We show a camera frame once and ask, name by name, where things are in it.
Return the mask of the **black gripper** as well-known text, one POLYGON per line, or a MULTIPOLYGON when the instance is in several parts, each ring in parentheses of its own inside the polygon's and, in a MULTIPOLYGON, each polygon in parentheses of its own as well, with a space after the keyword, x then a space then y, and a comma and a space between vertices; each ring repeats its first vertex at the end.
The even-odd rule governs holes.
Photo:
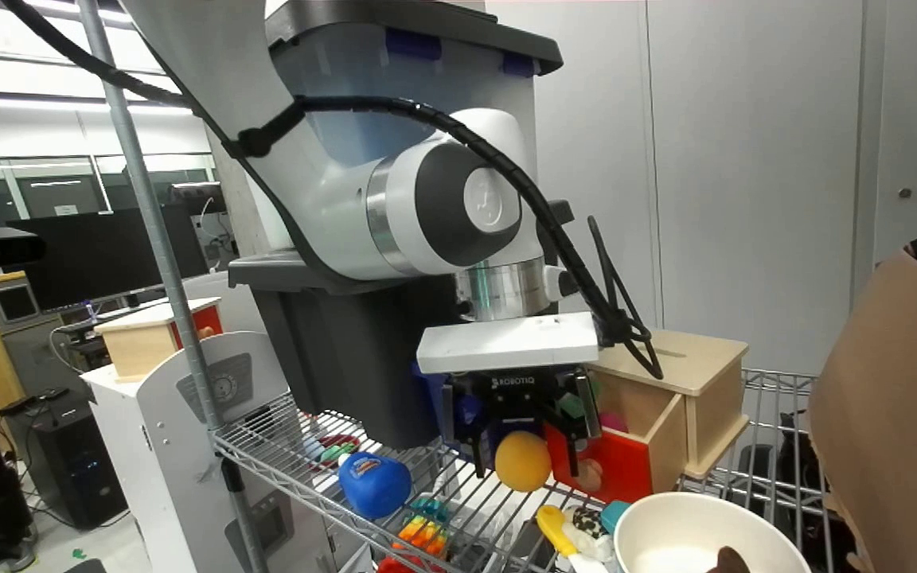
POLYGON ((583 470, 589 437, 598 434, 591 377, 583 369, 464 372, 451 377, 451 428, 472 439, 474 474, 493 470, 499 428, 557 427, 566 439, 569 476, 583 470))

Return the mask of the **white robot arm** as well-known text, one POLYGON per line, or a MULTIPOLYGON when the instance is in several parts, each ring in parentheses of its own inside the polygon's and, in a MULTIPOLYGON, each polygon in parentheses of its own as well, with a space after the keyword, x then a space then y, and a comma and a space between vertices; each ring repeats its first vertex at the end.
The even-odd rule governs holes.
POLYGON ((237 278, 299 407, 410 450, 440 437, 444 377, 503 402, 598 355, 534 187, 549 38, 451 0, 121 2, 288 234, 288 264, 237 278))

